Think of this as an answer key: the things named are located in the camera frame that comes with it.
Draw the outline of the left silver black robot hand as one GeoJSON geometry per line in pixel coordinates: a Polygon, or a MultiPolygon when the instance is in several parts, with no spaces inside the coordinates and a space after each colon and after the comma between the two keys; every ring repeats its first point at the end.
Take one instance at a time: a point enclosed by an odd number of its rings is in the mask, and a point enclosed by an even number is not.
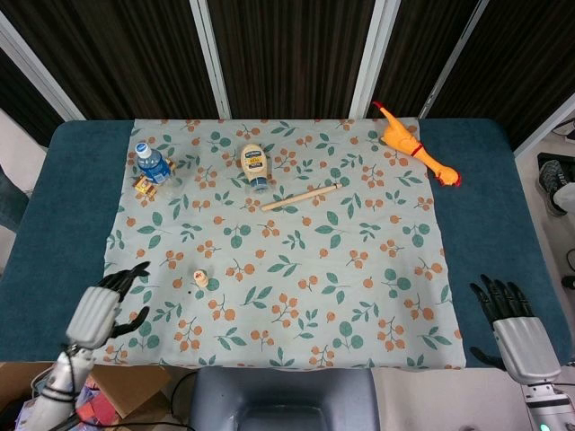
{"type": "Polygon", "coordinates": [[[146,320],[149,307],[144,306],[133,321],[118,324],[119,306],[138,277],[147,277],[149,261],[105,276],[95,286],[89,286],[81,297],[66,328],[70,346],[98,349],[108,339],[136,331],[146,320]]]}

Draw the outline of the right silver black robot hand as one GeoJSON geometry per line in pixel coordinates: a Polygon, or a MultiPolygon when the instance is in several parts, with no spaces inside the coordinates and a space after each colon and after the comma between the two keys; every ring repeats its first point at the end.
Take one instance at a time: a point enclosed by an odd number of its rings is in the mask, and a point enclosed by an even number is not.
{"type": "Polygon", "coordinates": [[[522,385],[552,383],[561,365],[542,321],[518,285],[481,275],[482,284],[470,284],[490,325],[499,353],[488,355],[478,347],[471,354],[482,364],[500,369],[522,385]]]}

